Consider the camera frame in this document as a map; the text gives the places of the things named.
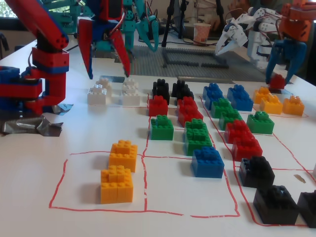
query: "green lego brick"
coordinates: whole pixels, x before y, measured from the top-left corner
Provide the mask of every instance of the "green lego brick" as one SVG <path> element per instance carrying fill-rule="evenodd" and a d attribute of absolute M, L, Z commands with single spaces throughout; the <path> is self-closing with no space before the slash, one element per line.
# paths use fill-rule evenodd
<path fill-rule="evenodd" d="M 173 140 L 173 125 L 166 115 L 158 115 L 157 119 L 151 119 L 151 139 L 152 140 Z"/>
<path fill-rule="evenodd" d="M 209 136 L 207 136 L 204 141 L 189 140 L 186 136 L 185 147 L 187 156 L 193 156 L 194 150 L 201 150 L 202 147 L 212 147 L 212 142 Z"/>
<path fill-rule="evenodd" d="M 258 111 L 255 115 L 248 115 L 247 125 L 252 133 L 272 134 L 275 123 L 266 112 Z"/>
<path fill-rule="evenodd" d="M 211 115 L 215 119 L 220 119 L 221 113 L 227 110 L 232 110 L 232 106 L 227 99 L 220 98 L 218 102 L 213 101 Z"/>
<path fill-rule="evenodd" d="M 242 120 L 238 110 L 228 110 L 221 113 L 221 118 L 219 119 L 219 127 L 221 130 L 225 130 L 226 124 L 229 122 L 234 122 L 235 120 Z"/>
<path fill-rule="evenodd" d="M 192 156 L 194 150 L 201 150 L 202 147 L 211 147 L 212 142 L 208 136 L 206 124 L 201 119 L 192 119 L 186 122 L 185 147 L 187 156 Z"/>

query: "cable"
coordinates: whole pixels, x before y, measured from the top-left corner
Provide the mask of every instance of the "cable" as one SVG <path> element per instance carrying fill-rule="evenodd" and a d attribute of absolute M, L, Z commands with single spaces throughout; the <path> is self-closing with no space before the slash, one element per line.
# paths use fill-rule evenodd
<path fill-rule="evenodd" d="M 226 18 L 227 18 L 227 15 L 233 11 L 236 11 L 236 10 L 242 10 L 244 13 L 248 14 L 248 12 L 246 12 L 245 10 L 243 10 L 242 8 L 236 8 L 236 9 L 233 9 L 233 10 L 230 10 L 229 12 L 227 12 L 226 16 L 225 16 L 225 22 L 226 22 Z"/>

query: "red lego brick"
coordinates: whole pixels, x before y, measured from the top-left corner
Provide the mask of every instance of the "red lego brick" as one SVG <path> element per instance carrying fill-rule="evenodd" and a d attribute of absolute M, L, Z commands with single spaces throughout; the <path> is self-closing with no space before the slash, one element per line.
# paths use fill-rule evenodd
<path fill-rule="evenodd" d="M 284 89 L 285 79 L 280 74 L 275 74 L 270 81 L 269 88 L 271 89 Z"/>
<path fill-rule="evenodd" d="M 160 95 L 155 95 L 154 99 L 149 100 L 149 116 L 155 117 L 157 115 L 167 115 L 168 114 L 168 103 Z"/>
<path fill-rule="evenodd" d="M 192 119 L 203 120 L 203 115 L 198 111 L 198 106 L 192 97 L 183 97 L 177 101 L 178 121 L 184 127 L 186 122 Z"/>
<path fill-rule="evenodd" d="M 225 130 L 225 140 L 232 144 L 235 138 L 253 137 L 249 127 L 244 120 L 235 120 L 234 123 L 228 123 Z"/>
<path fill-rule="evenodd" d="M 235 138 L 232 152 L 235 161 L 241 161 L 242 158 L 251 159 L 253 156 L 262 156 L 259 142 L 253 136 Z"/>
<path fill-rule="evenodd" d="M 196 102 L 194 101 L 194 99 L 192 97 L 188 97 L 188 96 L 183 97 L 183 100 L 179 99 L 177 101 L 177 109 L 178 109 L 178 111 L 183 106 L 184 107 L 185 106 L 192 106 L 192 107 L 196 108 L 196 110 L 198 109 L 198 106 L 197 106 Z"/>

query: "black lego brick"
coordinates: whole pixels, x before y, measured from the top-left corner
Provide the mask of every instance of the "black lego brick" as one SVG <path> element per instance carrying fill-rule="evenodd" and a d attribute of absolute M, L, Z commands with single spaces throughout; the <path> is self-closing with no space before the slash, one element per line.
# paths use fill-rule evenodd
<path fill-rule="evenodd" d="M 316 228 L 316 190 L 313 193 L 301 193 L 297 205 L 309 228 Z"/>
<path fill-rule="evenodd" d="M 153 98 L 155 95 L 161 95 L 168 103 L 170 102 L 169 84 L 164 79 L 158 79 L 153 84 Z"/>
<path fill-rule="evenodd" d="M 194 99 L 193 92 L 190 91 L 188 84 L 184 80 L 177 80 L 172 86 L 171 97 L 176 97 L 177 101 L 183 99 L 183 97 L 188 96 Z"/>
<path fill-rule="evenodd" d="M 243 158 L 240 163 L 239 176 L 242 185 L 256 189 L 267 189 L 273 185 L 275 174 L 265 157 Z"/>
<path fill-rule="evenodd" d="M 257 189 L 253 205 L 263 224 L 294 225 L 300 212 L 285 186 Z"/>

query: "wire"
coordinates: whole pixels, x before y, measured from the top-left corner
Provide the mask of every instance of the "wire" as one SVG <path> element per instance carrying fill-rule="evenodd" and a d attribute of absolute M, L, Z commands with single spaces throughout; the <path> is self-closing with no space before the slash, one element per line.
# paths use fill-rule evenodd
<path fill-rule="evenodd" d="M 277 34 L 278 34 L 280 40 L 282 40 L 283 37 L 282 37 L 282 35 L 281 35 L 281 33 L 280 33 L 280 30 L 278 29 L 278 24 L 277 24 L 277 22 L 278 22 L 279 20 L 281 20 L 281 18 L 279 18 L 279 19 L 276 20 L 276 31 L 277 31 Z"/>
<path fill-rule="evenodd" d="M 226 22 L 226 18 L 227 18 L 227 15 L 233 11 L 236 11 L 236 10 L 242 10 L 244 13 L 248 14 L 248 12 L 246 12 L 245 10 L 243 10 L 242 8 L 236 8 L 236 9 L 233 9 L 233 10 L 230 10 L 229 12 L 227 12 L 226 16 L 225 16 L 225 22 Z"/>

